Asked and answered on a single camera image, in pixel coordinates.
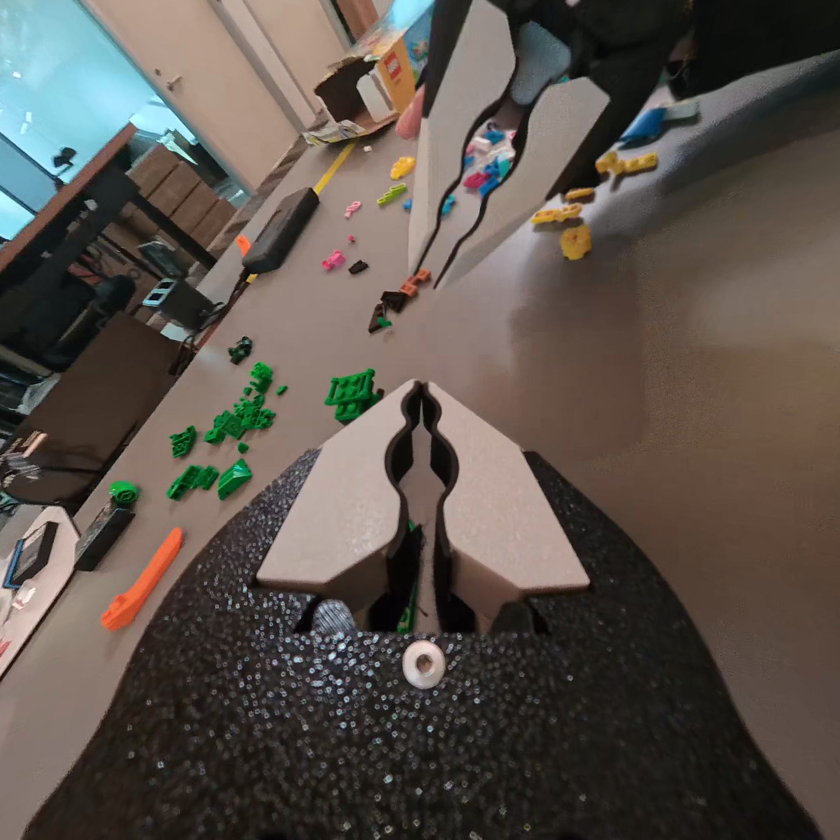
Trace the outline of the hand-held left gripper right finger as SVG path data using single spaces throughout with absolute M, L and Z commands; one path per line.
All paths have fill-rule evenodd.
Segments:
M 424 385 L 435 512 L 434 594 L 440 629 L 474 633 L 506 604 L 583 592 L 591 579 L 524 450 L 439 385 Z

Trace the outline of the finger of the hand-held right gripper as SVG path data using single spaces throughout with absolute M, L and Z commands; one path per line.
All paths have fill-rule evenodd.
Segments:
M 481 200 L 473 227 L 453 248 L 435 287 L 460 279 L 503 244 L 548 201 L 610 102 L 590 78 L 546 87 L 524 121 L 511 169 Z
M 501 103 L 516 68 L 504 6 L 436 2 L 430 30 L 408 225 L 414 270 L 437 235 L 445 198 L 460 182 L 473 132 Z

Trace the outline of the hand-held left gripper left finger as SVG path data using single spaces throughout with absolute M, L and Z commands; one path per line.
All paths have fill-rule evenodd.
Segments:
M 397 629 L 419 567 L 400 481 L 413 465 L 421 397 L 421 382 L 406 381 L 321 446 L 257 583 L 340 601 L 371 629 Z

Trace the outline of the green brick tree model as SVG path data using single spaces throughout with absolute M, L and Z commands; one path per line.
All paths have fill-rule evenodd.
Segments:
M 384 397 L 382 389 L 374 389 L 375 371 L 368 369 L 331 379 L 325 405 L 335 409 L 335 418 L 349 425 Z M 417 587 L 422 540 L 414 536 L 416 525 L 410 516 L 402 481 L 413 467 L 413 432 L 421 418 L 421 384 L 414 381 L 399 403 L 402 425 L 385 448 L 385 476 L 396 490 L 398 509 L 395 537 L 384 549 L 385 592 L 379 595 L 367 612 L 367 623 L 374 631 L 408 634 L 414 629 Z

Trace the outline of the colourful toy set box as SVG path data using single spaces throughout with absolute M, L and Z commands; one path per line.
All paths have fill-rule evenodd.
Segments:
M 379 2 L 381 10 L 366 33 L 364 53 L 375 58 L 394 110 L 402 114 L 414 99 L 428 58 L 434 1 Z

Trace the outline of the pile of mixed colourful bricks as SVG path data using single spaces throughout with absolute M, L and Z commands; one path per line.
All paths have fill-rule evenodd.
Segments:
M 517 131 L 506 128 L 499 119 L 479 122 L 458 147 L 458 180 L 435 205 L 442 217 L 451 213 L 461 193 L 483 199 L 509 175 L 517 152 Z

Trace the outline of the blue slope brick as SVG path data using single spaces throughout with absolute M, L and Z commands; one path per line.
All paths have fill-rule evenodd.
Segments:
M 636 117 L 618 142 L 623 147 L 653 142 L 671 123 L 695 120 L 699 110 L 700 105 L 696 100 L 677 101 L 666 106 L 650 108 Z

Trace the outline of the large green curved slope brick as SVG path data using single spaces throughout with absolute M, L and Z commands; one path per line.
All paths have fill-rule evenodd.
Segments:
M 253 472 L 243 458 L 237 459 L 217 478 L 216 491 L 219 500 L 224 501 L 239 488 L 250 482 Z

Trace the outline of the pile of loose green bricks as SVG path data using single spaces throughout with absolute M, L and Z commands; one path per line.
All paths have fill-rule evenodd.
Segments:
M 237 459 L 245 459 L 245 454 L 249 452 L 245 436 L 251 432 L 266 430 L 272 427 L 275 421 L 277 414 L 266 404 L 273 384 L 273 369 L 265 362 L 256 362 L 248 373 L 248 383 L 242 395 L 233 408 L 215 416 L 212 426 L 203 435 L 204 443 L 216 447 L 232 440 L 236 443 Z M 227 468 L 186 465 L 173 479 L 165 495 L 171 501 L 179 501 L 193 490 L 216 490 L 217 478 Z

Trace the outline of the printed paper leaflets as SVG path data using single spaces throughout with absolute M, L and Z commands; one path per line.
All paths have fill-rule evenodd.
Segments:
M 330 144 L 340 144 L 348 140 L 356 140 L 365 135 L 365 130 L 352 120 L 327 121 L 321 127 L 310 129 L 302 134 L 306 143 L 318 148 Z

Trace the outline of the yellow tape strip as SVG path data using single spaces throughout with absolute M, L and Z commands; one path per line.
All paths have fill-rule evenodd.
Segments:
M 317 183 L 314 185 L 312 190 L 316 194 L 316 196 L 320 197 L 323 190 L 326 188 L 328 184 L 330 184 L 333 177 L 336 175 L 338 170 L 341 166 L 347 161 L 349 156 L 352 154 L 353 150 L 355 149 L 356 145 L 358 144 L 358 140 L 349 140 L 342 150 L 336 155 L 335 159 L 329 166 L 329 168 L 321 175 Z

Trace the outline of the black power bank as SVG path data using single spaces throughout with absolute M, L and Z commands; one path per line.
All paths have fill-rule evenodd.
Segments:
M 319 204 L 319 195 L 309 186 L 284 197 L 243 256 L 247 274 L 259 276 L 280 268 Z

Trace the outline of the beige door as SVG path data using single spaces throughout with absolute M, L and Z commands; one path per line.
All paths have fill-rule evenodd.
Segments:
M 81 4 L 250 193 L 317 121 L 314 88 L 350 44 L 331 2 Z

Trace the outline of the dark panel board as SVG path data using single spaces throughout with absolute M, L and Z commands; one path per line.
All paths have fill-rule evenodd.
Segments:
M 124 314 L 114 316 L 4 448 L 2 490 L 29 505 L 77 510 L 176 381 L 180 343 Z

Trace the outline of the stack of cardboard boxes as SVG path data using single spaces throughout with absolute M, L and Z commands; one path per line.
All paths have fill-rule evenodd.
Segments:
M 132 164 L 128 177 L 163 215 L 208 248 L 235 215 L 235 207 L 211 187 L 186 158 L 155 143 Z

